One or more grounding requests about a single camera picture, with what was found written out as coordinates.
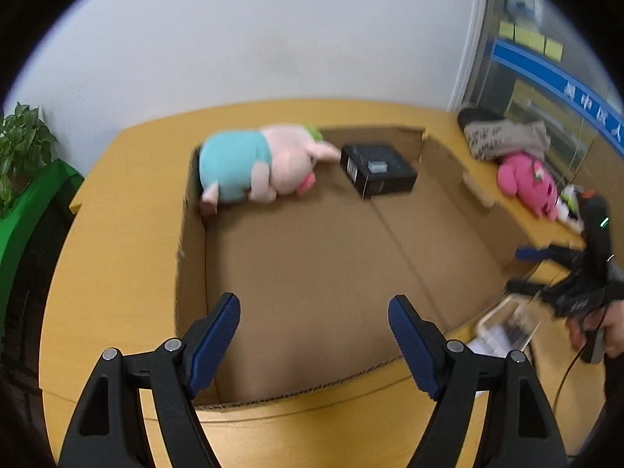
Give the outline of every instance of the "metal screw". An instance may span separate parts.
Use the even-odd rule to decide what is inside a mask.
[[[511,360],[514,362],[524,362],[526,361],[526,358],[526,355],[519,350],[514,350],[513,352],[511,352]]]
[[[177,349],[179,349],[182,346],[182,341],[180,341],[178,338],[173,337],[171,339],[168,339],[165,342],[165,350],[167,352],[175,352]]]
[[[446,344],[446,347],[455,354],[459,354],[464,351],[464,344],[461,341],[457,341],[456,339],[451,339]]]
[[[115,350],[114,348],[107,348],[102,353],[102,359],[104,359],[105,361],[110,361],[110,359],[114,359],[115,357],[117,357],[117,350]]]

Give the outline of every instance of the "black cable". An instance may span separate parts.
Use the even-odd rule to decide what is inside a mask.
[[[606,316],[606,309],[609,307],[609,305],[606,305],[604,307],[604,312],[602,314],[602,318],[600,319],[600,322],[598,323],[598,327],[596,328],[597,331],[600,330],[600,328],[602,327],[602,323],[604,322],[605,316]],[[585,350],[585,347],[587,346],[587,340],[585,341],[585,343],[583,344],[583,347],[581,348],[581,350],[578,351],[578,354],[576,354],[574,356],[574,359],[572,359],[572,362],[570,362],[570,365],[568,366],[564,377],[561,378],[561,383],[559,384],[559,388],[557,389],[557,393],[555,394],[555,400],[553,402],[552,405],[552,412],[553,415],[555,416],[555,418],[557,417],[557,405],[559,403],[559,396],[561,395],[561,389],[564,388],[564,383],[565,383],[565,379],[568,377],[570,371],[572,370],[572,367],[574,366],[574,363],[576,361],[578,361],[578,358],[581,356],[581,354],[583,353],[583,350]]]

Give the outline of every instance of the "pink plush toy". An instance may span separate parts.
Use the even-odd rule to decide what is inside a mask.
[[[508,154],[498,169],[498,187],[508,197],[516,195],[536,217],[557,218],[557,187],[542,162],[524,152]]]
[[[202,214],[218,203],[249,199],[273,202],[278,195],[306,193],[316,182],[317,160],[340,161],[340,150],[316,128],[272,124],[211,136],[199,153]]]

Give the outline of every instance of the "white wall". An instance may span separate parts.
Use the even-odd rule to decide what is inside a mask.
[[[478,0],[81,0],[9,96],[41,105],[86,173],[142,121],[266,98],[448,109],[463,91]]]

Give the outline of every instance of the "pink pig plush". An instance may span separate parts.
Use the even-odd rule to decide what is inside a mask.
[[[508,154],[498,169],[498,188],[508,197],[516,195],[536,217],[557,218],[557,187],[542,162],[524,152]]]

